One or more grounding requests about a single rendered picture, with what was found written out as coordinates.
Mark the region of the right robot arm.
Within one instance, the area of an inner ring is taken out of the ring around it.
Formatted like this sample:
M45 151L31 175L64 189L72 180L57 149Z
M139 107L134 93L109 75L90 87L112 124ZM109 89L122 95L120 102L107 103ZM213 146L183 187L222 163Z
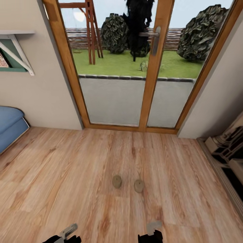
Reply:
M154 231L162 226L161 221L150 222L146 224L147 234L139 236L138 243L163 243L160 231Z

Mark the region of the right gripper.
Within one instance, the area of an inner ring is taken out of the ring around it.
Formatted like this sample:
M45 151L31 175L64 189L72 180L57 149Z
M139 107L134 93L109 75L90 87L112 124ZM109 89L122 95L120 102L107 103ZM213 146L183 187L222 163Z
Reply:
M149 236L148 234L139 236L138 243L151 243L154 239L162 241L162 236L160 231L154 231L154 235Z

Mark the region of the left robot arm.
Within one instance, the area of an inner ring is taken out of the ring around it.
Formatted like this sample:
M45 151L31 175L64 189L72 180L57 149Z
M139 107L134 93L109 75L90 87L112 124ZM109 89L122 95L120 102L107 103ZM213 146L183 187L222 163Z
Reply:
M71 233L73 233L75 230L78 229L78 225L72 224L63 231L60 232L59 237L57 235L50 237L47 241L43 243L81 243L80 236L76 237L74 235L70 239L67 239L67 236L69 236Z

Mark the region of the pillar candle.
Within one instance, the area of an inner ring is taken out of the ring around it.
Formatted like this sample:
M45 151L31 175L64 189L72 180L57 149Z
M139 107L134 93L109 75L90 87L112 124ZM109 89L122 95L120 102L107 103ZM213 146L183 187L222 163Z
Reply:
M122 184L121 182L122 182L122 179L119 175L115 175L112 179L113 186L116 189L121 187L121 184Z
M137 193L141 193L143 191L143 188L144 188L144 182L140 179L136 180L134 184L134 190Z

